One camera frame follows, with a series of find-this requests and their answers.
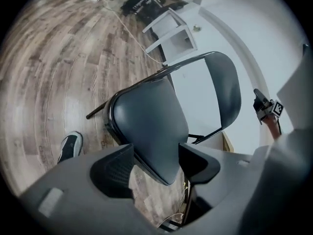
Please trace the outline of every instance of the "laminate flooring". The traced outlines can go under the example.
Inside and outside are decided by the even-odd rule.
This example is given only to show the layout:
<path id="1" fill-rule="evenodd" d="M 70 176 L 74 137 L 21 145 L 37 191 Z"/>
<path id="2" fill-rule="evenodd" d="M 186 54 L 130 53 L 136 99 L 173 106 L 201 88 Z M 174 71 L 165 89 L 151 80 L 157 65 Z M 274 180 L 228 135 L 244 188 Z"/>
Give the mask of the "laminate flooring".
<path id="1" fill-rule="evenodd" d="M 142 33 L 135 15 L 121 15 L 124 1 L 108 3 L 148 47 L 155 39 Z M 161 61 L 157 49 L 150 55 Z M 102 114 L 90 120 L 86 114 L 160 68 L 103 1 L 30 0 L 0 54 L 0 159 L 12 192 L 21 194 L 56 165 L 70 131 L 82 133 L 85 154 L 117 145 Z M 158 225 L 179 209 L 183 173 L 166 187 L 135 166 L 130 188 L 135 206 Z"/>

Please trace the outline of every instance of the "white wall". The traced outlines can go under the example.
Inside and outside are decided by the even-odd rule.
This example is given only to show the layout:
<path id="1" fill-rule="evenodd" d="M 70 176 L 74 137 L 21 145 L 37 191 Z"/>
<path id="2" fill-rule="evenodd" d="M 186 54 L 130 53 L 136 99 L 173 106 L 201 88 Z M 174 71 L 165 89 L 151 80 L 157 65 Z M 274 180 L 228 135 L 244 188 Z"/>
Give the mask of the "white wall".
<path id="1" fill-rule="evenodd" d="M 222 132 L 201 142 L 199 145 L 223 151 L 223 134 Z"/>
<path id="2" fill-rule="evenodd" d="M 206 0 L 190 3 L 178 13 L 193 32 L 198 50 L 179 59 L 207 51 L 226 54 L 237 69 L 242 108 L 226 129 L 235 152 L 252 154 L 260 145 L 272 142 L 268 129 L 260 126 L 253 110 L 253 89 L 277 99 L 277 92 L 297 68 L 306 37 L 281 0 Z M 162 46 L 171 57 L 175 45 Z M 215 91 L 204 64 L 193 64 L 172 74 L 190 133 L 206 135 L 217 129 L 220 119 Z M 283 132 L 292 130 L 287 112 L 281 117 Z"/>
<path id="3" fill-rule="evenodd" d="M 227 24 L 255 58 L 268 87 L 277 92 L 297 68 L 306 37 L 281 0 L 222 0 L 205 8 Z M 293 127 L 286 112 L 281 116 L 284 132 Z"/>

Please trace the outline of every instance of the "shoe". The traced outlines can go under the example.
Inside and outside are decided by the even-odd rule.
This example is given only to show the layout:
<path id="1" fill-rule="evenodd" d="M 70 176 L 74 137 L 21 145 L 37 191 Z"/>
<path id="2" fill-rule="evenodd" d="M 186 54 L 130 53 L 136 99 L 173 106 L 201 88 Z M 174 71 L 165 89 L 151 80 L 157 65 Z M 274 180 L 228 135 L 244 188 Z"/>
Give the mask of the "shoe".
<path id="1" fill-rule="evenodd" d="M 78 157 L 83 147 L 83 136 L 77 131 L 70 132 L 61 142 L 61 154 L 58 163 Z"/>

